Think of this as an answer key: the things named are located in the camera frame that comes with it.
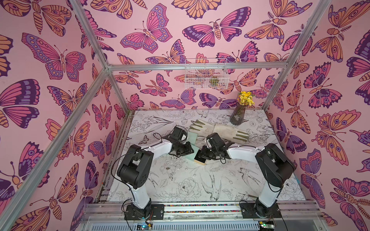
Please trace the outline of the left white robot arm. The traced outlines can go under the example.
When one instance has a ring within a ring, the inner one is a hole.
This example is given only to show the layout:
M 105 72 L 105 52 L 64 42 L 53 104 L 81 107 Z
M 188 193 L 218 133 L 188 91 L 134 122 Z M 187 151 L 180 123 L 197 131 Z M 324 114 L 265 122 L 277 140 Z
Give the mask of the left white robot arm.
M 146 219 L 153 214 L 152 200 L 146 190 L 153 160 L 166 154 L 183 157 L 195 153 L 187 139 L 187 130 L 176 126 L 169 134 L 160 137 L 159 142 L 146 147 L 133 144 L 126 154 L 119 157 L 122 161 L 116 176 L 118 181 L 129 187 L 133 200 L 127 207 L 132 209 L 134 216 Z

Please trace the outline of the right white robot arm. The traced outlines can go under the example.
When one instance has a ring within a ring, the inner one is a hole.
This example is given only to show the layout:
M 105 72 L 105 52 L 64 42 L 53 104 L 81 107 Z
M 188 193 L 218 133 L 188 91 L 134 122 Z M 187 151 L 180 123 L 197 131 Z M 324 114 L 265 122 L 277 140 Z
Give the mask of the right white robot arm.
M 275 144 L 255 147 L 234 142 L 225 143 L 218 133 L 212 133 L 205 139 L 206 144 L 197 152 L 205 160 L 227 159 L 244 160 L 258 164 L 265 178 L 263 189 L 256 198 L 253 209 L 256 216 L 266 218 L 296 167 Z

